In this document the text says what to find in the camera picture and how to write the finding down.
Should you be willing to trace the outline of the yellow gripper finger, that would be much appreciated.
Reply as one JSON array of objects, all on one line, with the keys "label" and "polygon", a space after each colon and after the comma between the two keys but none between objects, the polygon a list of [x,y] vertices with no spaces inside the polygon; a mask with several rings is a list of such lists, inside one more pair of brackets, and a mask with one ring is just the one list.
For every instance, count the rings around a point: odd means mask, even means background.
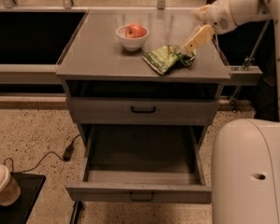
[{"label": "yellow gripper finger", "polygon": [[190,53],[199,46],[210,41],[215,34],[213,27],[209,24],[197,26],[186,43],[181,47],[183,53]]}]

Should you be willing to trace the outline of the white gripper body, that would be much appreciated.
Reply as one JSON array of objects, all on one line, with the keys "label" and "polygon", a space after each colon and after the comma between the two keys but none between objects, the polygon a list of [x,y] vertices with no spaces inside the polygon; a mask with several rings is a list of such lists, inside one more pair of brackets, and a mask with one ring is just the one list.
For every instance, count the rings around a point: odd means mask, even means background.
[{"label": "white gripper body", "polygon": [[191,14],[203,24],[211,25],[217,35],[237,28],[231,11],[231,0],[216,0],[212,4],[194,8]]}]

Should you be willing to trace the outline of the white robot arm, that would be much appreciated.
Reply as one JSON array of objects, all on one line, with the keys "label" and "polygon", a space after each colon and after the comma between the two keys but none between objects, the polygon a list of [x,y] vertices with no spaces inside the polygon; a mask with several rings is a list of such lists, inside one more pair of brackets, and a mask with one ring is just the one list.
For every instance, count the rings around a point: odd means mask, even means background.
[{"label": "white robot arm", "polygon": [[212,152],[212,219],[213,224],[280,224],[280,0],[216,0],[193,14],[203,27],[189,38],[185,51],[244,23],[273,21],[279,120],[237,119],[218,132]]}]

